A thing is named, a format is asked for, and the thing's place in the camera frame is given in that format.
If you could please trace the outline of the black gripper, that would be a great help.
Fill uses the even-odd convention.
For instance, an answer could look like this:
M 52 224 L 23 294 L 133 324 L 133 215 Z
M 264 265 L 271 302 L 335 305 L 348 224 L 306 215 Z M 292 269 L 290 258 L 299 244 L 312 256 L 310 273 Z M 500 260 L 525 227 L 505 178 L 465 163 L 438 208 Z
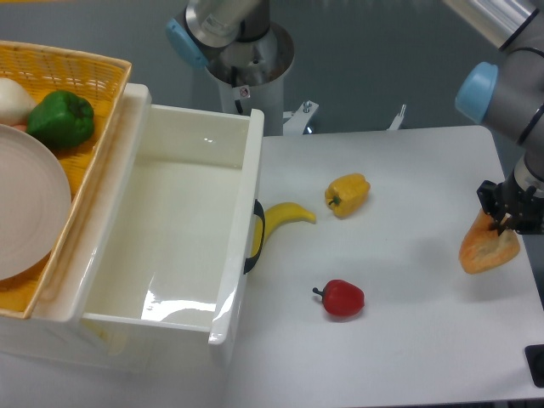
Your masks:
M 485 180 L 477 189 L 484 213 L 493 218 L 492 229 L 499 235 L 511 230 L 519 235 L 543 234 L 543 199 L 537 188 L 523 190 L 514 179 L 495 184 Z

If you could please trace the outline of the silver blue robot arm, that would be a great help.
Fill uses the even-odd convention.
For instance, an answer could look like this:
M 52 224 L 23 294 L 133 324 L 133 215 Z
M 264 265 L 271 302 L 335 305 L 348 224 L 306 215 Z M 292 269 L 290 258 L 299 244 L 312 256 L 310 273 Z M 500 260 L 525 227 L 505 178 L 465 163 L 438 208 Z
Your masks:
M 449 7 L 506 58 L 480 63 L 461 85 L 464 116 L 524 149 L 505 181 L 483 182 L 477 195 L 498 232 L 543 231 L 543 13 L 528 1 L 451 1 Z M 166 26 L 188 64 L 216 82 L 225 112 L 264 115 L 268 135 L 300 133 L 283 116 L 284 77 L 294 60 L 290 35 L 269 17 L 267 1 L 191 1 Z

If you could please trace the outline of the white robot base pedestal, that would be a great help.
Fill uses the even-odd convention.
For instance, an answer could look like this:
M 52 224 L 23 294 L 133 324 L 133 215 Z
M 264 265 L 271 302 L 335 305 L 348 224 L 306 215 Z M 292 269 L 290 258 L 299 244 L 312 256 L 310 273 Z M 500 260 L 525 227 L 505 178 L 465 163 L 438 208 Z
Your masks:
M 272 22 L 255 42 L 233 42 L 207 67 L 218 86 L 222 111 L 264 114 L 263 134 L 283 134 L 284 80 L 294 61 L 288 32 Z

